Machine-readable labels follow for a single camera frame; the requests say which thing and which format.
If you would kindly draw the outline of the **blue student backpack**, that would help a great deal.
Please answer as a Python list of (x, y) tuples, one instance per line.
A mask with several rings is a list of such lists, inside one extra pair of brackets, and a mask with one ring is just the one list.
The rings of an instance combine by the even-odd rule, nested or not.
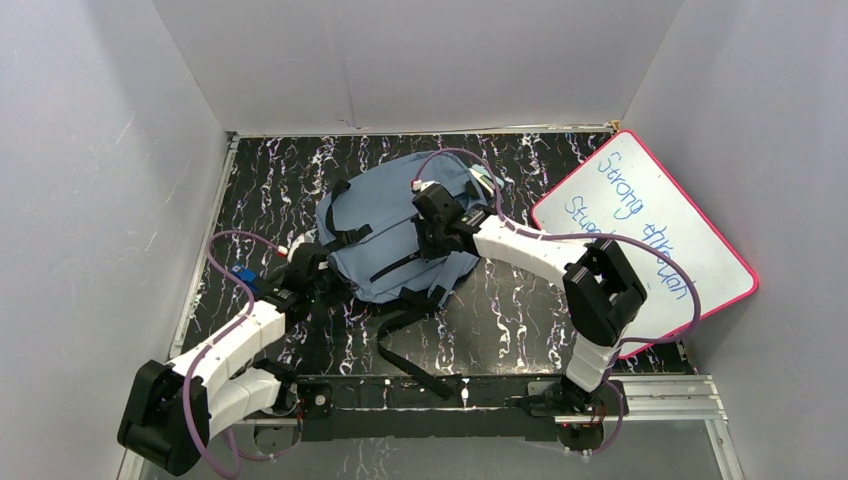
[(317, 238), (331, 269), (357, 299), (403, 309), (380, 325), (379, 339), (439, 310), (479, 261), (463, 252), (422, 253), (412, 203), (415, 178), (440, 183), (465, 209), (493, 195), (456, 155), (416, 152), (337, 181), (317, 205)]

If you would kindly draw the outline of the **teal eraser case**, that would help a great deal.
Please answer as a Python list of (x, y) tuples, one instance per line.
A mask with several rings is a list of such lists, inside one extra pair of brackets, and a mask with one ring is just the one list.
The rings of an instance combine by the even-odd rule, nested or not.
[(487, 199), (494, 197), (495, 186), (504, 188), (504, 181), (497, 176), (492, 177), (483, 166), (472, 165), (471, 172)]

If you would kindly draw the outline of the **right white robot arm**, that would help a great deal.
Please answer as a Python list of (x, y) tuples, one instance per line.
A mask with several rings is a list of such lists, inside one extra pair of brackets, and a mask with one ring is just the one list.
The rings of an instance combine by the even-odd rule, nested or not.
[(557, 286), (564, 294), (576, 342), (561, 380), (565, 405), (590, 413), (603, 399), (602, 383), (647, 292), (612, 239), (567, 243), (525, 236), (485, 205), (462, 206), (434, 181), (413, 184), (414, 222), (422, 252), (463, 252), (506, 262)]

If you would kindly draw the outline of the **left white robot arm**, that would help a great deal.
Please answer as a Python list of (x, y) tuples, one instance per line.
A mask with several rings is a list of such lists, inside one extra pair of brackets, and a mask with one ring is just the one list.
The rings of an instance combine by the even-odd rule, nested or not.
[(139, 368), (117, 433), (121, 446), (179, 476), (211, 457), (210, 440), (252, 414), (302, 417), (296, 374), (257, 356), (307, 317), (329, 279), (329, 253), (311, 242), (278, 253), (287, 263), (277, 277), (243, 265), (227, 270), (248, 294), (232, 320), (190, 351)]

